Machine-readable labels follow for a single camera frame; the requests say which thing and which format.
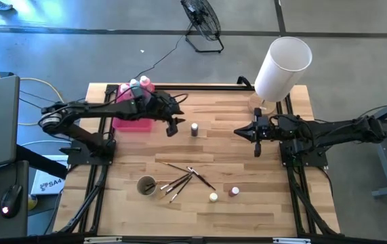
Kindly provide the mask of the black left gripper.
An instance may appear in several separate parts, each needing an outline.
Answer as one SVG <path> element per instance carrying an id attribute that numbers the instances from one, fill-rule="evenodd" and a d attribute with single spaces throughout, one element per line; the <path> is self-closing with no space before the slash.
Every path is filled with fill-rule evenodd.
<path id="1" fill-rule="evenodd" d="M 166 122 L 168 137 L 177 134 L 177 124 L 186 121 L 186 119 L 174 117 L 174 115 L 184 114 L 184 112 L 175 99 L 164 91 L 148 92 L 147 96 L 138 96 L 135 98 L 135 103 L 137 110 L 135 118 Z"/>

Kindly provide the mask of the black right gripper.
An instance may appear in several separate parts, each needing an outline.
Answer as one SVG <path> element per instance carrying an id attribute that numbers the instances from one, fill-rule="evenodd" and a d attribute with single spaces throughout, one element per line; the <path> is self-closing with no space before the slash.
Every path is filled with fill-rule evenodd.
<path id="1" fill-rule="evenodd" d="M 262 152 L 262 140 L 291 140 L 295 138 L 297 121 L 288 116 L 275 115 L 271 119 L 262 115 L 260 108 L 253 110 L 253 123 L 234 130 L 234 133 L 246 140 L 255 143 L 254 157 L 259 157 Z"/>

